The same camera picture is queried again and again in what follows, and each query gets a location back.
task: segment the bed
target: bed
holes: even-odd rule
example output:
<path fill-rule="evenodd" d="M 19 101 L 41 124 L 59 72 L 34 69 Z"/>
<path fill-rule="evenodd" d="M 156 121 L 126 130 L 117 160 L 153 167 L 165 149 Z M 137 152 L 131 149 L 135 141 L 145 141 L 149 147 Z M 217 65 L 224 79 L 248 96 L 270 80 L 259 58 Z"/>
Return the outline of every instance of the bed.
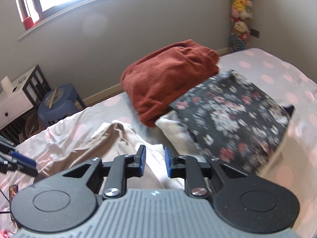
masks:
<path fill-rule="evenodd" d="M 277 57 L 252 48 L 222 56 L 221 71 L 234 69 L 265 91 L 280 105 L 295 105 L 295 113 L 283 143 L 283 156 L 275 163 L 265 178 L 287 187 L 294 192 L 301 204 L 301 212 L 294 229 L 305 238 L 317 232 L 317 85 L 300 70 Z M 163 146 L 173 148 L 171 142 L 158 128 L 147 128 L 138 120 L 129 97 L 121 93 L 82 112 L 61 120 L 45 131 L 31 137 L 17 149 L 34 158 L 38 169 L 44 168 L 55 159 L 80 147 L 91 139 L 104 123 L 118 120 L 133 126 L 140 136 L 140 142 L 160 144 L 150 149 L 147 164 L 165 188 L 181 188 L 181 180 L 169 182 L 164 172 Z M 33 183 L 33 179 L 21 173 L 0 176 L 0 188 L 7 195 L 8 187 L 19 184 L 19 189 Z M 0 202 L 2 211 L 8 209 L 7 202 Z M 2 215 L 1 230 L 14 232 L 10 216 Z"/>

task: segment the white drawer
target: white drawer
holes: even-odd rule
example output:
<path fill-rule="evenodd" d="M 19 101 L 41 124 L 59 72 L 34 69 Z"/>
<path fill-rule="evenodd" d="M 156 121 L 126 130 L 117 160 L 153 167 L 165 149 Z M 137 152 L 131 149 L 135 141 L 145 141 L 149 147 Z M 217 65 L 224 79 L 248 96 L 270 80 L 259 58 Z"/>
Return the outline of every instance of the white drawer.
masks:
<path fill-rule="evenodd" d="M 0 107 L 0 130 L 33 107 L 25 93 L 20 93 Z"/>

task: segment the plastic stool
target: plastic stool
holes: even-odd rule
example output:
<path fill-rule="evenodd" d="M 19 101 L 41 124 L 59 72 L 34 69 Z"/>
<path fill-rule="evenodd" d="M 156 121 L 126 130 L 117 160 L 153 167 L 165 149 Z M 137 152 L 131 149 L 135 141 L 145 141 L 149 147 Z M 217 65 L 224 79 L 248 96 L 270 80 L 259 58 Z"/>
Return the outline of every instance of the plastic stool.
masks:
<path fill-rule="evenodd" d="M 50 126 L 52 121 L 59 121 L 68 114 L 79 112 L 79 110 L 75 106 L 76 100 L 84 109 L 86 108 L 85 103 L 77 94 L 77 91 L 75 90 L 75 87 L 72 85 L 72 83 L 59 86 L 58 88 L 64 89 L 64 94 L 62 95 L 62 97 L 56 103 L 54 103 L 50 109 L 48 106 L 45 105 L 45 100 L 54 91 L 47 93 L 37 111 L 37 114 L 42 119 L 45 127 Z"/>

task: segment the red cup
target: red cup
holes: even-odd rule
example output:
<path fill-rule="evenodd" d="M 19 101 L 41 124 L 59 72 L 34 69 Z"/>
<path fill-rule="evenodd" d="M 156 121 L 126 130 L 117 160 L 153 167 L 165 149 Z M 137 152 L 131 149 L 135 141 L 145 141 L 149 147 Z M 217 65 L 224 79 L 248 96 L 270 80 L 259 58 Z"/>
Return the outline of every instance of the red cup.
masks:
<path fill-rule="evenodd" d="M 31 17 L 27 17 L 24 21 L 23 24 L 25 26 L 25 29 L 28 30 L 29 28 L 34 26 L 33 20 Z"/>

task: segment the wall socket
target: wall socket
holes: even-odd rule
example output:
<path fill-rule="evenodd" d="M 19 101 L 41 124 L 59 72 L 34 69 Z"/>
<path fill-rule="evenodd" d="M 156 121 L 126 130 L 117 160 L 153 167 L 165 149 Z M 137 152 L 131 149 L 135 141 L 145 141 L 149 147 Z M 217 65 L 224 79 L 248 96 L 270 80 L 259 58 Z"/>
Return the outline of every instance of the wall socket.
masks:
<path fill-rule="evenodd" d="M 255 30 L 255 29 L 251 29 L 250 30 L 250 35 L 259 38 L 260 37 L 260 32 Z"/>

